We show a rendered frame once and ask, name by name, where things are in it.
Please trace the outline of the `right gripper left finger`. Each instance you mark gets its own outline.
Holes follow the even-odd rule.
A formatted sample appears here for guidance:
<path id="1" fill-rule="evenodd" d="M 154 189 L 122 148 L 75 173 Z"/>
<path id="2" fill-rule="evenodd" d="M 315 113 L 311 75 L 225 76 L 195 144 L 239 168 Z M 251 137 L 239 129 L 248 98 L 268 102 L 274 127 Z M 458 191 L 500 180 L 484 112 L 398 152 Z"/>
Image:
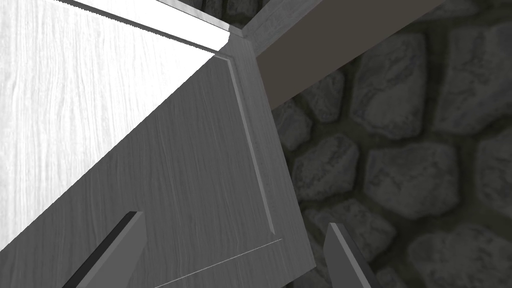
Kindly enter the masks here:
<path id="1" fill-rule="evenodd" d="M 145 213 L 129 211 L 62 288 L 127 288 L 146 243 Z"/>

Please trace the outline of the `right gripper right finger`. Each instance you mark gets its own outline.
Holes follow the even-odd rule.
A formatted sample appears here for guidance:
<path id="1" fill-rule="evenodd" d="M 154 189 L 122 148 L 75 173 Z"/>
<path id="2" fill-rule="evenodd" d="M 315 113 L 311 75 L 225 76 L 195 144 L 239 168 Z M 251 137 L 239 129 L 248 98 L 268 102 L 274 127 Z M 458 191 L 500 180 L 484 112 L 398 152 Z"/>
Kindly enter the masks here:
<path id="1" fill-rule="evenodd" d="M 342 223 L 328 224 L 323 255 L 333 288 L 382 288 Z"/>

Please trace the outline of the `grey wooden cabinet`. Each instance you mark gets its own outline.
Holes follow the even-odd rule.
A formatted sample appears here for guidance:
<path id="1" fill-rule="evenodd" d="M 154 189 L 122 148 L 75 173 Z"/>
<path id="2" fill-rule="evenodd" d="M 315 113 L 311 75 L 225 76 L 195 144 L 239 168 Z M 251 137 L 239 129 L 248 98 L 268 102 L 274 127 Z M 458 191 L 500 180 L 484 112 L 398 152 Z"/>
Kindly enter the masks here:
<path id="1" fill-rule="evenodd" d="M 0 0 L 0 252 L 212 57 L 307 236 L 271 110 L 442 2 L 270 0 L 237 29 L 178 0 Z"/>

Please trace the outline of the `grey wooden cabinet door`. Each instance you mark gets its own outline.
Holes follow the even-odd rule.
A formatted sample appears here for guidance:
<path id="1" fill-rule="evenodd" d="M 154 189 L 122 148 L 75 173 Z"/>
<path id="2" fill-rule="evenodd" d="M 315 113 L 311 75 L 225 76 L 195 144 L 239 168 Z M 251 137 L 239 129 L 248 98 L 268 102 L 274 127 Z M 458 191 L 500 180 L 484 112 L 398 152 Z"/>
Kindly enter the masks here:
<path id="1" fill-rule="evenodd" d="M 125 288 L 282 288 L 315 266 L 212 57 L 0 252 L 0 288 L 64 288 L 129 212 Z"/>

